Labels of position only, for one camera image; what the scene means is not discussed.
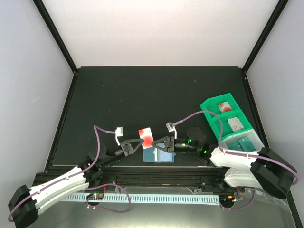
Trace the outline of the blue leather card holder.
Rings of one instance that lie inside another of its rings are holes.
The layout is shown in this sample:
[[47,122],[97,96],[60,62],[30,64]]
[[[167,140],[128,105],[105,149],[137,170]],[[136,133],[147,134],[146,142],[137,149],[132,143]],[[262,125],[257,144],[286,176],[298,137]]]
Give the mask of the blue leather card holder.
[[174,152],[164,152],[158,148],[151,147],[143,150],[143,162],[149,163],[174,163]]

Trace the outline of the red card with stripe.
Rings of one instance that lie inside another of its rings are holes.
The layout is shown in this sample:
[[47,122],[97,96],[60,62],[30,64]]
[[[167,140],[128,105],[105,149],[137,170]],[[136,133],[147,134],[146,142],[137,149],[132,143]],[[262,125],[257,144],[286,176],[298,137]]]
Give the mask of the red card with stripe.
[[138,130],[139,137],[143,139],[142,148],[143,149],[149,149],[152,147],[152,142],[154,141],[152,136],[151,128],[144,128]]

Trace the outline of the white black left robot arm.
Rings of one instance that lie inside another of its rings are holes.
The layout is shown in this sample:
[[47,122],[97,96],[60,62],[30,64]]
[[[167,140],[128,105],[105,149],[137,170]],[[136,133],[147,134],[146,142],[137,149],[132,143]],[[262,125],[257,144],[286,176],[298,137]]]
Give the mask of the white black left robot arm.
[[143,139],[125,140],[113,152],[108,152],[104,145],[98,143],[95,158],[88,156],[67,173],[43,184],[18,187],[8,203],[8,221],[17,228],[26,228],[45,210],[70,194],[89,188],[98,189],[102,184],[102,169],[134,154],[143,142]]

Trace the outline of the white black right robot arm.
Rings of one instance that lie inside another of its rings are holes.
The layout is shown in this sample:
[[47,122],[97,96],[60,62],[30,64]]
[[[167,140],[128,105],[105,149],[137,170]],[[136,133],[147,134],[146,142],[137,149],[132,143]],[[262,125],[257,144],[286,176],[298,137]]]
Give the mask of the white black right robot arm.
[[230,152],[209,144],[198,127],[190,128],[186,139],[165,136],[152,142],[152,147],[168,153],[194,153],[206,166],[226,168],[216,179],[220,191],[231,187],[260,188],[275,198],[285,199],[291,186],[299,180],[296,169],[272,149]]

